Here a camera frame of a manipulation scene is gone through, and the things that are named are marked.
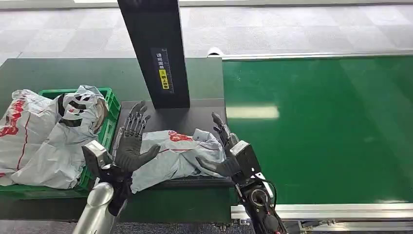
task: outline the black pole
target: black pole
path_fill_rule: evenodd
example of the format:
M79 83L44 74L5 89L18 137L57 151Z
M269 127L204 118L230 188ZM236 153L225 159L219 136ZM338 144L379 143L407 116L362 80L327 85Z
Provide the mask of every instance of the black pole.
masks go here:
M155 109L188 108L178 0L118 0Z

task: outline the yellow warning label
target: yellow warning label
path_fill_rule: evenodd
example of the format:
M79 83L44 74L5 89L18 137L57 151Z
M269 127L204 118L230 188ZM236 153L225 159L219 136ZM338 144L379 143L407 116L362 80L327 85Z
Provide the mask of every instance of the yellow warning label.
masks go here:
M162 88L169 89L167 71L165 69L159 69L159 76L161 77Z

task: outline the metal robot arm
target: metal robot arm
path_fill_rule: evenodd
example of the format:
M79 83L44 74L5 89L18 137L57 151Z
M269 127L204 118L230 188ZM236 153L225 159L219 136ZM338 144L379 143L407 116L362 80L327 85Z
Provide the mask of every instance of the metal robot arm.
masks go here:
M225 149L226 160L222 163L197 158L200 165L222 176L230 176L238 197L251 218L256 234L286 234L280 217L275 212L277 191L274 184L264 178L252 146L239 140L230 132L220 116L212 113L217 124L214 127L220 135ZM269 184L274 188L272 193Z
M121 212L131 196L132 173L151 161L160 146L152 146L140 154L142 134L150 116L144 116L145 102L135 105L125 126L120 130L117 156L112 161L105 147L92 141L82 146L86 164L91 173L100 178L89 193L87 204L73 234L111 234Z

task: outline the white plastic bag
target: white plastic bag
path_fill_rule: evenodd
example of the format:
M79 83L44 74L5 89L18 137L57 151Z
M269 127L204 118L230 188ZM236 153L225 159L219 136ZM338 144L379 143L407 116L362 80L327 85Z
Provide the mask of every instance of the white plastic bag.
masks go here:
M56 124L52 100L24 89L0 120L0 185L13 184L10 175L24 167Z
M80 86L76 93L55 99L57 112L64 115L30 161L11 175L18 184L73 188L85 158L81 146L97 139L107 113L107 104L95 87Z
M15 91L0 120L0 185L74 187L85 165L81 146L97 138L107 112L92 86L54 100Z
M224 160L222 145L209 132L196 129L193 136L185 136L171 130L144 133L141 153L149 150L154 144L161 146L159 154L133 172L133 193L168 179L186 176L221 177L202 168L196 160L196 157L215 162Z

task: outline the silver cylinder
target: silver cylinder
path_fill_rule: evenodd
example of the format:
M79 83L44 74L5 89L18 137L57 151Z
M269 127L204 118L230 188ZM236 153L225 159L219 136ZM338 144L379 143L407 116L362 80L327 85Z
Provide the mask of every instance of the silver cylinder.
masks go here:
M108 206L113 199L113 187L103 182L97 184L89 193L73 234L111 234L114 231L117 216L112 215Z

